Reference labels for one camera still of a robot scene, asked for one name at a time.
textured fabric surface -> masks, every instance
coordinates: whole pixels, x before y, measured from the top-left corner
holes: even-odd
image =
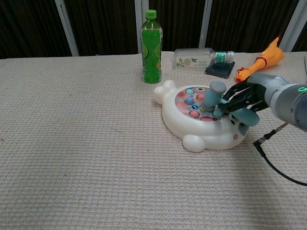
[[[235,54],[236,69],[258,54]],[[307,53],[264,72],[307,80]],[[15,59],[0,68],[0,229],[307,229],[307,188],[275,173],[252,142],[282,124],[270,109],[231,150],[191,153],[165,127],[153,90],[209,85],[202,69],[141,80],[140,55]],[[307,134],[287,126],[263,144],[307,182]]]

green bottle cap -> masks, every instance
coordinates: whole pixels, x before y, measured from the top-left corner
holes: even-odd
[[[147,10],[145,17],[146,17],[146,19],[155,19],[155,18],[157,18],[157,11],[155,11],[155,10]]]

plastic bottle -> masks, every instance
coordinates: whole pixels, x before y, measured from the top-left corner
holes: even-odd
[[[141,27],[142,80],[146,83],[158,83],[162,79],[161,52],[163,31],[156,18],[157,12],[155,10],[147,10],[146,22]]]
[[[176,49],[177,67],[211,67],[214,64],[232,63],[233,51],[216,52],[211,48]]]

yellow rubber chicken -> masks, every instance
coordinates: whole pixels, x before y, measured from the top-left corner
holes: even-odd
[[[271,44],[261,53],[259,57],[256,58],[253,65],[247,69],[244,67],[238,69],[236,71],[236,80],[238,82],[244,81],[257,70],[274,66],[279,63],[284,58],[283,51],[277,47],[277,42],[279,39],[280,35],[271,42]]]

black curtain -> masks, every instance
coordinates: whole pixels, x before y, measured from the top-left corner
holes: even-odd
[[[198,48],[205,0],[149,0],[163,29],[163,51]]]
[[[80,56],[138,53],[134,0],[65,0]]]
[[[301,34],[299,35],[293,49],[293,52],[307,51],[307,23],[305,23]]]
[[[297,3],[298,0],[213,0],[206,47],[262,52],[279,34],[283,36]]]
[[[54,0],[0,0],[0,58],[71,56]]]

